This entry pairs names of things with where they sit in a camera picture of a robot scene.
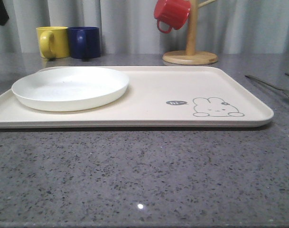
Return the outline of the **white round plate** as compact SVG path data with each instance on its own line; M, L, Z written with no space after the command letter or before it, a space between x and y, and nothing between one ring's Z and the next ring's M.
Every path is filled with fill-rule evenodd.
M64 67L16 81L11 90L25 106L51 112L96 108L119 99L129 84L120 71L103 67Z

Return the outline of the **silver fork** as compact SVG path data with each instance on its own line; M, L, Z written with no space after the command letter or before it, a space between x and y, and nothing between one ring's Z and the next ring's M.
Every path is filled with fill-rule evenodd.
M278 87L276 85L268 83L268 82L266 82L266 81L264 81L262 79L259 79L259 78L255 77L255 76L252 76L252 75L245 75L245 77L248 78L248 79L255 80L255 81L258 81L260 83L263 83L263 84L265 84L267 86L270 86L271 88L274 88L274 89L277 89L279 91L282 91L283 94L289 99L289 90L284 89L284 88L280 88L280 87Z

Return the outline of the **yellow mug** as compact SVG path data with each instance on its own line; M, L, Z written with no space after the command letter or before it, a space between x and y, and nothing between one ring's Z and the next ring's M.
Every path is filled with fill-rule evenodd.
M36 28L42 58L54 59L70 56L67 29L68 27Z

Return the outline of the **dark blue mug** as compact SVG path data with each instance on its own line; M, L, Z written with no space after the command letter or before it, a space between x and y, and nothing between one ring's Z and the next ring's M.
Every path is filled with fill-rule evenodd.
M101 56L98 27L69 27L67 33L72 58L91 59Z

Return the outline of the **red mug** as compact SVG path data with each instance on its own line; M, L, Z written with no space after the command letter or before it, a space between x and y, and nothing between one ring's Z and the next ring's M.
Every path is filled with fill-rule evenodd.
M157 28L162 33L179 30L186 23L191 11L188 0L158 0L154 9Z

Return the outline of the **cream rabbit serving tray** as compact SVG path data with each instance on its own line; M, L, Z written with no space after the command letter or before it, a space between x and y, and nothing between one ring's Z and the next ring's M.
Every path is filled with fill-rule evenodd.
M224 71L208 66L119 66L129 76L118 100L75 112L39 111L6 91L0 128L259 127L274 113Z

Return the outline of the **wooden mug tree stand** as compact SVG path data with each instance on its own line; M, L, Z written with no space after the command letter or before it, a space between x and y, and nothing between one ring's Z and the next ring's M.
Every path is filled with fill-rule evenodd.
M212 2L214 2L214 0L205 0L201 3L198 0L190 1L191 10L187 24L186 49L165 53L163 55L164 61L180 65L206 65L218 61L216 54L196 50L198 9Z

